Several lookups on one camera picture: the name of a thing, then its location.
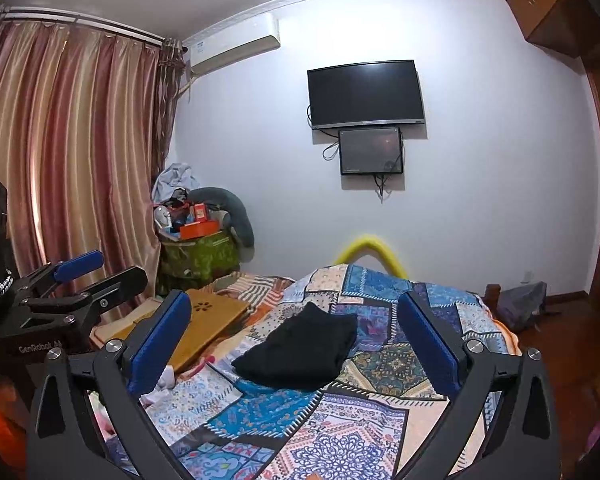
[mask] curtain rod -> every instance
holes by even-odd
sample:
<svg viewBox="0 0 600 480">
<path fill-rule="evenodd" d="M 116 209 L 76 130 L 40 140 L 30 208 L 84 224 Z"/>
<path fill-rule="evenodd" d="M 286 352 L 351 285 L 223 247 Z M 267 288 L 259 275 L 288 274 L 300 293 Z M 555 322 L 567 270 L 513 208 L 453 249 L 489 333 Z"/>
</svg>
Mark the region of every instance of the curtain rod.
<svg viewBox="0 0 600 480">
<path fill-rule="evenodd" d="M 129 27 L 124 23 L 112 22 L 90 14 L 81 14 L 72 10 L 46 9 L 44 7 L 8 7 L 4 14 L 5 20 L 41 20 L 51 22 L 77 23 L 88 27 L 108 30 L 123 34 L 136 40 L 162 46 L 164 38 L 140 28 Z"/>
</svg>

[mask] quilt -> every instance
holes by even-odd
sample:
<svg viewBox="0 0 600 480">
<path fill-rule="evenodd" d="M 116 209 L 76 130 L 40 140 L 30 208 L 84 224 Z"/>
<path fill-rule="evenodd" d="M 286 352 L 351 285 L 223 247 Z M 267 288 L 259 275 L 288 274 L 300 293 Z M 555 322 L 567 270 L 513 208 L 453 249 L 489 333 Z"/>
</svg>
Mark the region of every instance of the quilt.
<svg viewBox="0 0 600 480">
<path fill-rule="evenodd" d="M 274 283 L 250 277 L 226 284 L 255 303 L 268 296 L 266 312 L 214 346 L 212 358 L 184 374 L 171 397 L 147 409 L 193 478 L 391 479 L 448 404 L 397 323 L 396 303 L 405 291 L 416 291 L 465 339 L 478 338 L 493 352 L 519 353 L 516 337 L 464 290 L 346 264 L 318 269 L 286 288 Z M 358 316 L 356 342 L 339 377 L 315 392 L 275 390 L 239 377 L 232 361 L 309 301 L 331 314 Z M 474 460 L 497 402 L 490 394 L 452 473 Z M 117 437 L 107 445 L 120 467 L 135 472 Z"/>
</svg>

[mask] yellow tube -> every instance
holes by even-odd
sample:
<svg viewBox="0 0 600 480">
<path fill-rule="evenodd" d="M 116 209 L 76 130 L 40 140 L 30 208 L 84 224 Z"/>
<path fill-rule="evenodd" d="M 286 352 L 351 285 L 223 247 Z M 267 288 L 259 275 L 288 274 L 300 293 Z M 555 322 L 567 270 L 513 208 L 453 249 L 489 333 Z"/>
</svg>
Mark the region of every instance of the yellow tube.
<svg viewBox="0 0 600 480">
<path fill-rule="evenodd" d="M 408 280 L 407 273 L 402 268 L 398 258 L 396 258 L 393 251 L 379 238 L 370 235 L 364 235 L 353 242 L 347 247 L 341 254 L 336 258 L 333 263 L 337 264 L 348 264 L 352 258 L 363 249 L 371 249 L 380 256 L 381 261 L 385 267 L 397 278 L 403 278 Z"/>
</svg>

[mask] small black screen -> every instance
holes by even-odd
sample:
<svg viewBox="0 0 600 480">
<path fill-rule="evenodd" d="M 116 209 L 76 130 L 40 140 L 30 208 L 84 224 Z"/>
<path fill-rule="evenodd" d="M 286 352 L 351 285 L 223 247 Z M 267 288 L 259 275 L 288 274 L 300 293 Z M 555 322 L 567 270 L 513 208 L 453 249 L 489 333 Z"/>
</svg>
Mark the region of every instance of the small black screen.
<svg viewBox="0 0 600 480">
<path fill-rule="evenodd" d="M 402 173 L 398 128 L 370 128 L 340 132 L 340 173 Z"/>
<path fill-rule="evenodd" d="M 424 122 L 412 60 L 319 68 L 307 76 L 314 128 Z"/>
</svg>

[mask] wooden cabinet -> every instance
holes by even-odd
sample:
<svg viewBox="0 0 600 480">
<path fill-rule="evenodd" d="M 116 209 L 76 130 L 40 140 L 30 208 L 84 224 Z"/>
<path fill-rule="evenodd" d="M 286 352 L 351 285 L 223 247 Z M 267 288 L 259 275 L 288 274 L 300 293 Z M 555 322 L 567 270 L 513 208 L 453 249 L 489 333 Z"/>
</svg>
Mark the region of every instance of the wooden cabinet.
<svg viewBox="0 0 600 480">
<path fill-rule="evenodd" d="M 587 0 L 507 0 L 529 43 L 578 57 L 600 43 L 600 19 Z"/>
</svg>

